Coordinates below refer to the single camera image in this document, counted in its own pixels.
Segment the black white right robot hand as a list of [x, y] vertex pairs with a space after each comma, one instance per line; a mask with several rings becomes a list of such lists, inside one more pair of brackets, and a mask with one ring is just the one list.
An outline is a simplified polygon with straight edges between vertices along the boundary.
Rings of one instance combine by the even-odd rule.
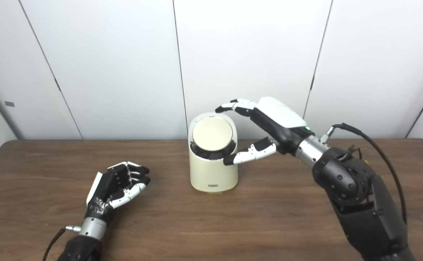
[[249, 117], [269, 137], [261, 139], [237, 153], [225, 156], [223, 163], [226, 166], [253, 161], [276, 152], [295, 156], [302, 142], [315, 135], [299, 114], [281, 101], [269, 96], [262, 97], [259, 102], [235, 99], [222, 104], [215, 112], [223, 113], [231, 110], [244, 117]]

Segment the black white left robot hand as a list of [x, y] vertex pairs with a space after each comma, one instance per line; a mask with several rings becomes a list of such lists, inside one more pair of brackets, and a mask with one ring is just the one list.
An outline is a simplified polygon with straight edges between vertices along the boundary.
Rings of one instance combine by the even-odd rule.
[[117, 208], [139, 195], [150, 183], [150, 169], [125, 161], [98, 172], [87, 196], [85, 218], [95, 218], [107, 225], [113, 221]]

